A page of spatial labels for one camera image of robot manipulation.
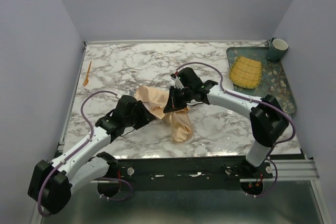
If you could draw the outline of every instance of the marble surface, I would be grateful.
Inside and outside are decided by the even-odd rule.
[[[224,75],[223,86],[233,89],[229,80],[226,50],[229,47],[264,46],[263,41],[151,43],[88,45],[73,109],[65,136],[64,151],[78,143],[89,131],[80,115],[83,100],[98,90],[118,94],[133,94],[140,85],[168,90],[173,85],[170,74],[186,62],[201,61],[218,68]],[[89,83],[83,87],[92,61]],[[218,74],[205,66],[192,65],[203,81],[218,81]],[[84,111],[91,122],[112,110],[117,98],[99,94],[86,104]],[[194,126],[193,137],[184,143],[174,143],[170,126],[160,120],[117,138],[101,151],[116,158],[194,157],[245,155],[254,141],[250,121],[243,116],[212,105],[198,105],[189,111]],[[291,134],[288,128],[282,138]],[[297,138],[277,146],[274,154],[300,153]]]

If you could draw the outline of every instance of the white marble pattern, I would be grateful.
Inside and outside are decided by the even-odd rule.
[[[264,46],[264,42],[88,45],[64,150],[73,147],[88,133],[89,127],[80,115],[80,106],[95,91],[111,90],[118,94],[130,94],[140,85],[167,90],[173,84],[170,74],[181,64],[191,61],[201,61],[218,68],[224,75],[223,86],[233,89],[228,78],[226,56],[226,50],[232,46]],[[83,87],[90,61],[89,84]],[[201,65],[192,65],[192,68],[203,81],[219,80],[218,74],[212,69]],[[91,122],[95,122],[113,109],[116,103],[117,99],[109,94],[97,95],[86,104],[85,114]],[[191,108],[188,114],[194,125],[194,135],[184,143],[173,143],[170,126],[156,120],[125,137],[117,138],[102,151],[117,158],[245,155],[249,151],[254,138],[248,119],[225,108],[205,104]],[[282,137],[290,134],[291,129],[287,129]],[[273,153],[300,153],[297,138],[279,145]]]

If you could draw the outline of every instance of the satin cloth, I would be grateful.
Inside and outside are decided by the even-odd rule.
[[[188,108],[176,112],[163,113],[169,98],[169,91],[140,86],[136,91],[135,98],[148,103],[151,114],[171,125],[174,142],[184,142],[192,137],[193,127],[187,115]]]

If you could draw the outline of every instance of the mug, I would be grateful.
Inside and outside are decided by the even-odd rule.
[[[266,53],[266,59],[271,62],[278,62],[286,54],[288,44],[277,38],[272,38],[269,42],[269,49]]]

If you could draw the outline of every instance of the wooden utensil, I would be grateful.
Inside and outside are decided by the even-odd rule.
[[[92,63],[92,61],[90,61],[88,72],[86,73],[85,81],[83,83],[84,87],[89,83],[89,72],[90,72],[90,68],[91,68],[91,63]]]

